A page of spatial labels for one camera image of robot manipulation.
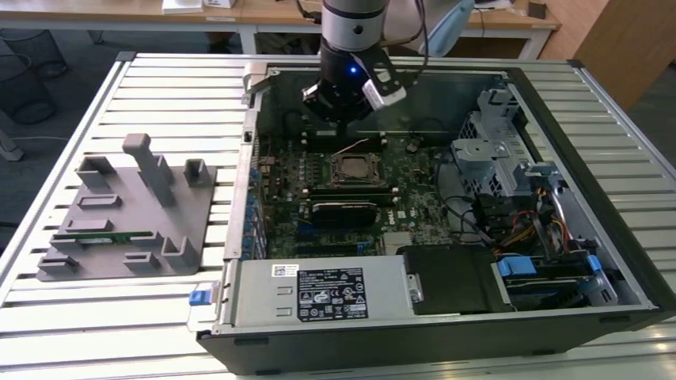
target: aluminum profile table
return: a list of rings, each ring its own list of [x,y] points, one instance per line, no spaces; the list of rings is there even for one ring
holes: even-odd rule
[[[236,378],[204,352],[185,323],[188,294],[199,283],[221,277],[241,129],[255,112],[240,102],[252,59],[316,63],[308,57],[167,54],[137,54],[115,63],[0,259],[0,378]],[[676,289],[676,172],[588,72],[564,62],[432,63],[517,63]],[[219,168],[201,271],[180,277],[41,283],[37,262],[80,185],[73,168],[91,154],[105,154],[115,165],[132,165],[121,153],[131,132],[149,134],[151,148],[169,165],[203,158]],[[531,137],[547,158],[543,141]],[[275,378],[676,378],[675,321],[615,333],[560,355]]]

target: sticker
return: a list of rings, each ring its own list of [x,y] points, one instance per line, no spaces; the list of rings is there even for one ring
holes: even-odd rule
[[[275,264],[272,266],[272,277],[296,277],[297,264]]]
[[[297,271],[297,319],[301,322],[368,318],[361,268]]]
[[[235,22],[235,17],[207,17],[207,21]]]
[[[91,239],[79,239],[80,244],[113,244],[113,239],[109,237],[92,237]]]

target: black plastic cover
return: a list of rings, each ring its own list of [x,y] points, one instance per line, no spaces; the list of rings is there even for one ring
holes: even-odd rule
[[[405,271],[419,276],[423,301],[413,312],[483,314],[512,311],[504,303],[489,249],[480,245],[412,245],[399,249]]]

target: gray 3d printed holder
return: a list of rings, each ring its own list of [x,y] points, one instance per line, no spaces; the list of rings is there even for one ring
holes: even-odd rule
[[[149,137],[129,134],[123,151],[139,168],[84,158],[64,224],[39,263],[40,281],[184,276],[201,262],[216,168],[200,159],[169,167]]]

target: blue drive latch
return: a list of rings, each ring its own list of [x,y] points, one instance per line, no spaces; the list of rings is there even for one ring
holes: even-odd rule
[[[537,273],[532,259],[527,256],[509,256],[497,263],[500,276],[528,276]]]
[[[595,273],[603,270],[601,261],[599,261],[596,255],[587,256],[587,262],[589,263],[589,266],[592,267]]]
[[[211,305],[211,291],[192,291],[189,304],[191,306]]]

